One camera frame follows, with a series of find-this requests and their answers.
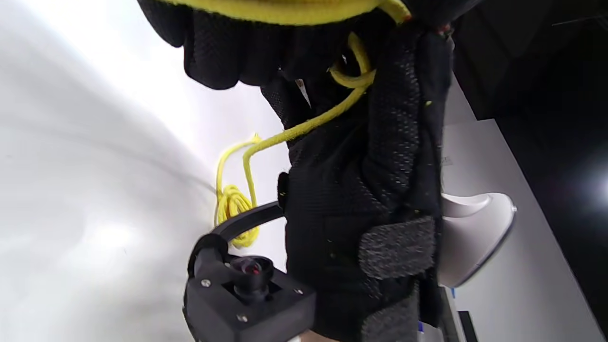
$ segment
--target white object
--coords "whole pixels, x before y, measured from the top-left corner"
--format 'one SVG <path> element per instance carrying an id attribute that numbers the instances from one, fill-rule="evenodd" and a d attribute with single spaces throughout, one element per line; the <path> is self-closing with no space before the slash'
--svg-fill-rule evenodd
<path id="1" fill-rule="evenodd" d="M 446 193 L 503 193 L 517 205 L 498 253 L 456 289 L 456 306 L 470 312 L 479 341 L 604 341 L 496 123 L 446 126 L 443 158 Z"/>
<path id="2" fill-rule="evenodd" d="M 480 271 L 507 237 L 516 208 L 505 194 L 459 197 L 443 194 L 444 229 L 438 277 L 461 286 Z"/>

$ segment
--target velcro strap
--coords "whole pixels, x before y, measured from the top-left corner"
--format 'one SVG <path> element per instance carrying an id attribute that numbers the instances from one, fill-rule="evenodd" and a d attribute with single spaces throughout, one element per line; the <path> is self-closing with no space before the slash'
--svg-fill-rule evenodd
<path id="1" fill-rule="evenodd" d="M 433 265 L 434 252 L 435 222 L 426 216 L 368 230 L 359 242 L 359 266 L 376 279 L 411 276 Z"/>
<path id="2" fill-rule="evenodd" d="M 361 329 L 363 342 L 417 342 L 418 302 L 416 284 L 410 296 L 368 316 Z"/>

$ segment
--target white surface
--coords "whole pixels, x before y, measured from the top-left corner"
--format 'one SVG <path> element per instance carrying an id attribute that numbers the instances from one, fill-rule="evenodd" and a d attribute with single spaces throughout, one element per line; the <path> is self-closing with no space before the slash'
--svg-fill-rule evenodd
<path id="1" fill-rule="evenodd" d="M 502 248 L 456 290 L 457 307 L 471 312 L 479 341 L 604 341 L 496 123 L 447 126 L 443 156 L 446 193 L 501 192 L 517 206 Z"/>
<path id="2" fill-rule="evenodd" d="M 443 195 L 444 229 L 438 279 L 456 288 L 482 272 L 510 232 L 516 208 L 505 194 Z"/>
<path id="3" fill-rule="evenodd" d="M 24 2 L 37 9 L 0 1 L 0 341 L 191 341 L 185 266 L 215 164 L 280 123 L 257 89 L 189 80 L 136 1 Z M 261 203 L 288 165 L 285 147 L 264 153 Z M 281 265 L 281 232 L 249 252 Z"/>
<path id="4" fill-rule="evenodd" d="M 455 125 L 475 121 L 477 121 L 477 118 L 475 117 L 475 114 L 473 114 L 471 106 L 458 84 L 456 76 L 452 74 L 452 85 L 447 94 L 444 124 Z"/>

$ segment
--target black glove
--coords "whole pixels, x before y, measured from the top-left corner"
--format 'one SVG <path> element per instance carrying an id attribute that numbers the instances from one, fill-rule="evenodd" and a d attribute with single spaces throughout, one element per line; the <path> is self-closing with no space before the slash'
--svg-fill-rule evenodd
<path id="1" fill-rule="evenodd" d="M 159 0 L 137 1 L 166 42 L 184 47 L 186 74 L 213 89 L 231 88 L 238 81 L 267 85 L 279 69 L 288 80 L 318 77 L 339 59 L 355 27 L 364 27 L 368 33 L 384 29 L 368 24 L 379 22 L 370 17 L 384 15 L 380 10 L 340 23 L 280 26 L 234 20 Z M 440 27 L 478 1 L 404 2 L 425 25 Z"/>
<path id="2" fill-rule="evenodd" d="M 419 316 L 437 325 L 441 310 L 434 266 L 451 49 L 416 23 L 393 30 L 380 53 L 366 45 L 377 57 L 367 94 L 288 142 L 292 167 L 278 186 L 287 269 L 317 291 L 315 332 L 343 342 L 416 341 Z M 348 71 L 357 64 L 344 55 Z M 283 77 L 262 89 L 285 128 L 350 92 L 327 74 L 304 84 L 310 105 Z"/>

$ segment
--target yellow cord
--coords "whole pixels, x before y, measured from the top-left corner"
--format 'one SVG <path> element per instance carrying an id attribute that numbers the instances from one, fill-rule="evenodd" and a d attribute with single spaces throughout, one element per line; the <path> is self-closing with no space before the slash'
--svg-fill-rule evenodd
<path id="1" fill-rule="evenodd" d="M 382 0 L 164 0 L 233 19 L 279 25 L 336 23 L 380 5 Z"/>
<path id="2" fill-rule="evenodd" d="M 246 212 L 254 208 L 251 201 L 234 185 L 228 185 L 222 190 L 222 176 L 224 174 L 224 165 L 228 157 L 236 151 L 261 142 L 259 135 L 255 134 L 253 138 L 242 144 L 238 144 L 226 151 L 222 158 L 219 159 L 218 173 L 215 178 L 215 189 L 217 195 L 217 208 L 215 215 L 215 226 L 224 223 L 231 217 L 234 217 L 242 212 Z M 232 245 L 237 248 L 249 247 L 257 239 L 260 232 L 259 227 L 250 229 L 237 238 L 232 240 Z"/>
<path id="3" fill-rule="evenodd" d="M 361 13 L 369 12 L 379 7 L 390 15 L 398 24 L 411 18 L 407 7 L 400 0 L 166 0 L 174 3 L 187 4 L 194 8 L 203 9 L 208 12 L 220 13 L 236 19 L 260 21 L 270 24 L 282 25 L 309 25 L 323 24 L 333 21 L 342 21 Z M 351 108 L 365 94 L 367 88 L 373 83 L 376 75 L 375 70 L 370 70 L 370 62 L 365 53 L 363 43 L 354 33 L 348 36 L 348 47 L 353 51 L 361 75 L 352 77 L 344 75 L 336 66 L 329 70 L 333 79 L 340 85 L 351 88 L 353 91 L 341 103 L 327 112 L 308 120 L 300 125 L 292 127 L 284 132 L 261 140 L 256 134 L 253 139 L 237 145 L 228 150 L 220 159 L 217 175 L 218 208 L 216 225 L 241 212 L 250 210 L 257 206 L 255 187 L 251 175 L 251 157 L 266 148 L 290 141 L 313 129 L 335 119 L 340 114 Z M 229 155 L 235 151 L 252 145 L 243 155 L 243 166 L 251 201 L 234 185 L 227 186 L 221 191 L 222 173 Z M 259 233 L 259 227 L 243 233 L 232 241 L 237 247 L 247 247 L 255 241 Z"/>

